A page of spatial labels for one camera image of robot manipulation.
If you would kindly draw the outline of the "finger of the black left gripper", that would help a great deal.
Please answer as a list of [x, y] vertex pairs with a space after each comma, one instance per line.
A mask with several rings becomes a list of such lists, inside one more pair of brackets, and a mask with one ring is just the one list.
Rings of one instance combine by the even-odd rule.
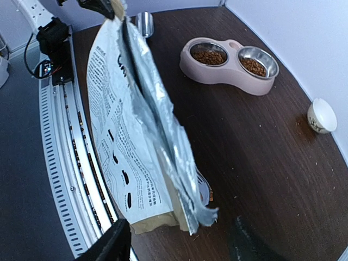
[[113, 20], [115, 17], [114, 9], [109, 0], [77, 0], [77, 2], [81, 8], [95, 11], [107, 19]]

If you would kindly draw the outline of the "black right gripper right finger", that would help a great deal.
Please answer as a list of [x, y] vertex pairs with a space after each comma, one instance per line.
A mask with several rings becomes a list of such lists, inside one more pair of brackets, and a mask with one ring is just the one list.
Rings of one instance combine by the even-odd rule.
[[254, 234], [241, 216], [233, 221], [228, 247], [230, 260], [277, 260], [277, 253]]

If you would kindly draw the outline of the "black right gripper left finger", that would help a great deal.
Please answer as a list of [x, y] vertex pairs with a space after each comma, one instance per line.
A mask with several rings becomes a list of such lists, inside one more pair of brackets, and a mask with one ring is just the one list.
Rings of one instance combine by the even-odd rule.
[[75, 260], [129, 260], [130, 252], [130, 225], [126, 219], [118, 219], [85, 253]]

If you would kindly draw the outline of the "metal food scoop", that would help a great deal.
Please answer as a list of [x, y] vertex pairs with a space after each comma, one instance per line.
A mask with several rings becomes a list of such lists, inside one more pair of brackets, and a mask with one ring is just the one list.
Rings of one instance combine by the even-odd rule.
[[140, 34], [145, 38], [150, 38], [154, 33], [154, 21], [151, 13], [145, 11], [138, 13], [135, 17], [135, 24]]

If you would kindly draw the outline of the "pet food bag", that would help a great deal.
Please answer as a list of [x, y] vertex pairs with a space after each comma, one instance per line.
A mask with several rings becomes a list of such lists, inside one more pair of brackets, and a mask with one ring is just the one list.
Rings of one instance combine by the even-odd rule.
[[93, 139], [104, 179], [136, 233], [211, 226], [209, 187], [196, 167], [146, 40], [123, 1], [102, 1], [105, 16], [89, 53], [86, 83]]

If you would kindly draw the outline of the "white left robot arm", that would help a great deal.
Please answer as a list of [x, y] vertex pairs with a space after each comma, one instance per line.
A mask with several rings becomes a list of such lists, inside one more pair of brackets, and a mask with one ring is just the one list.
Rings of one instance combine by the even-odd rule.
[[[24, 15], [28, 21], [32, 33], [36, 35], [39, 29], [45, 27], [53, 21], [53, 14], [49, 12], [40, 1], [37, 0], [14, 0], [13, 4]], [[84, 9], [95, 11], [104, 17], [113, 20], [115, 11], [111, 1], [77, 1], [79, 6]]]

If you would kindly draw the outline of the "pink double pet feeder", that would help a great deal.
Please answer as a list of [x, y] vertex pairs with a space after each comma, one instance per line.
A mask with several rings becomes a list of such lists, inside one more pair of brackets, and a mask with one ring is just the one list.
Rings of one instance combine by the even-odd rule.
[[[228, 54], [228, 60], [221, 66], [208, 66], [196, 61], [190, 54], [190, 47], [201, 42], [210, 42], [222, 47]], [[247, 73], [237, 59], [238, 49], [244, 47], [235, 40], [217, 41], [211, 38], [193, 38], [181, 51], [179, 66], [190, 79], [203, 84], [228, 84], [240, 90], [256, 95], [266, 95], [272, 88], [275, 78], [259, 79]]]

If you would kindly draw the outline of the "brown kibble pellets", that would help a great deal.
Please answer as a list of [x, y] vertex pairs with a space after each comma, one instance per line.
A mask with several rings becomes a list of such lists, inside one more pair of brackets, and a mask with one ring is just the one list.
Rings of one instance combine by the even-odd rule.
[[[191, 56], [206, 65], [222, 65], [227, 61], [227, 54], [218, 51], [193, 51]], [[240, 58], [239, 60], [242, 66], [249, 72], [257, 76], [266, 77], [266, 68], [256, 60], [251, 58]]]

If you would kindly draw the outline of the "front steel feeder bowl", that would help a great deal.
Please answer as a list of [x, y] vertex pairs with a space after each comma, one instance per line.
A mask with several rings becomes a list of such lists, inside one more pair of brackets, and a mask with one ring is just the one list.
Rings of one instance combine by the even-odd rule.
[[221, 66], [228, 60], [227, 52], [210, 42], [196, 43], [190, 47], [189, 52], [196, 61], [208, 66]]

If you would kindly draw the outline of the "steel feeder bowl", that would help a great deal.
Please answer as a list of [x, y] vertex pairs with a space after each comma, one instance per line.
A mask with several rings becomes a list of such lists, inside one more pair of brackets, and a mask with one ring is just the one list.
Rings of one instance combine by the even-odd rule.
[[250, 75], [259, 79], [272, 79], [279, 74], [276, 59], [259, 47], [244, 46], [237, 51], [241, 67]]
[[190, 47], [189, 52], [196, 61], [208, 66], [221, 66], [228, 60], [227, 52], [210, 42], [196, 43]]

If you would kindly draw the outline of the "white floral ceramic bowl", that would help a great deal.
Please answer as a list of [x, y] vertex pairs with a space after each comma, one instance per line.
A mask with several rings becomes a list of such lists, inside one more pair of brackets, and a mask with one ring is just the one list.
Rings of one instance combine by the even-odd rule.
[[337, 117], [332, 107], [322, 98], [313, 100], [307, 111], [307, 121], [312, 130], [327, 134], [337, 129]]

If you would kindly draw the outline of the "rear steel feeder bowl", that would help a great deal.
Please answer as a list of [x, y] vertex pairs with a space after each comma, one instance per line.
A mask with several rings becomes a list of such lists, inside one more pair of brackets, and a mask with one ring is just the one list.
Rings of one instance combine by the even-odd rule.
[[244, 46], [237, 51], [241, 67], [250, 75], [259, 79], [272, 79], [279, 74], [276, 59], [259, 47]]

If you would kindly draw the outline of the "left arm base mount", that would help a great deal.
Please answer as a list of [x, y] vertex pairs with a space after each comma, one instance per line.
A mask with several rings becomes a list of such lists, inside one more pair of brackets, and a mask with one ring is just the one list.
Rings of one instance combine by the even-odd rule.
[[23, 60], [27, 71], [36, 79], [45, 79], [52, 77], [53, 85], [65, 84], [73, 81], [74, 73], [72, 68], [71, 46], [69, 42], [69, 27], [59, 18], [53, 17], [51, 22], [38, 28], [36, 39], [39, 42], [40, 52], [47, 55], [52, 69], [39, 74], [38, 71], [32, 71], [27, 63], [27, 49], [32, 40], [30, 36], [23, 54]]

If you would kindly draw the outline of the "front aluminium rail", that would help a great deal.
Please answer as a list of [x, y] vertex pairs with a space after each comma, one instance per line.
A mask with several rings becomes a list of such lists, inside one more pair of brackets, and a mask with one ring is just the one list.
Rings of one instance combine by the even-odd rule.
[[88, 129], [76, 69], [73, 38], [70, 76], [61, 71], [39, 82], [41, 137], [48, 179], [58, 216], [75, 258], [118, 220], [116, 205], [103, 179]]

